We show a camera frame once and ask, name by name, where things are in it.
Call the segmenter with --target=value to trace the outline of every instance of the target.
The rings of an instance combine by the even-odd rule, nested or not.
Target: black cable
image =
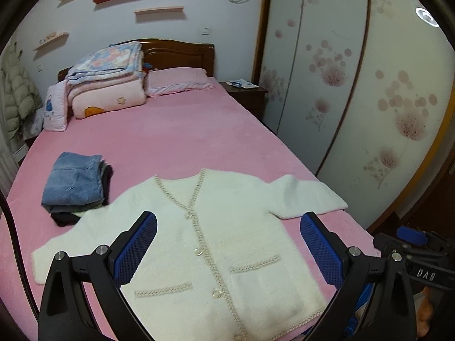
[[[26,293],[27,300],[30,304],[31,311],[38,321],[38,316],[40,314],[38,306],[36,305],[35,298],[31,292],[30,283],[27,278],[26,268],[24,266],[24,260],[22,259],[22,253],[20,251],[19,238],[17,237],[16,226],[14,224],[13,215],[10,210],[10,206],[6,201],[5,196],[0,191],[0,208],[5,215],[6,224],[8,225],[8,230],[10,231],[11,243],[13,245],[14,257],[16,259],[17,270],[19,271],[20,280],[22,282],[22,287]]]

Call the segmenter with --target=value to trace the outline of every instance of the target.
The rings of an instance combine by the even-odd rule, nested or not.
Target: cardigan sleeve
[[[309,211],[324,214],[348,207],[341,197],[319,181],[302,181],[287,174],[266,185],[265,206],[268,212],[281,219],[296,218]]]

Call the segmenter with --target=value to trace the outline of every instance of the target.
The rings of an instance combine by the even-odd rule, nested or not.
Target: metal bolt
[[[352,255],[352,256],[359,256],[360,254],[362,254],[362,252],[360,251],[360,249],[358,247],[355,247],[355,246],[351,246],[349,248],[349,253]]]
[[[101,245],[96,248],[96,253],[98,255],[103,255],[108,251],[108,247],[106,245]]]
[[[399,253],[394,252],[392,254],[392,259],[395,260],[395,261],[401,261],[402,258],[401,258],[401,255]]]
[[[59,251],[57,254],[55,254],[54,259],[55,260],[62,260],[65,257],[65,252],[64,251]]]

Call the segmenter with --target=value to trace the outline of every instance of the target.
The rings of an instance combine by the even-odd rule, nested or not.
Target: black garment
[[[101,178],[104,195],[104,200],[102,203],[103,205],[107,205],[109,203],[109,191],[111,187],[111,177],[113,173],[114,171],[112,167],[110,165],[107,165],[106,168],[104,169],[104,173]],[[66,225],[69,224],[76,224],[80,219],[79,216],[74,215],[72,213],[53,213],[51,214],[51,218],[56,222],[56,224],[59,227],[65,227]]]

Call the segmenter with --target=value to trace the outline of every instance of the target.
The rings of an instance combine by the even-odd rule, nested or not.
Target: floral blanket
[[[122,77],[141,69],[139,41],[109,46],[79,60],[66,76],[69,89],[80,83]]]

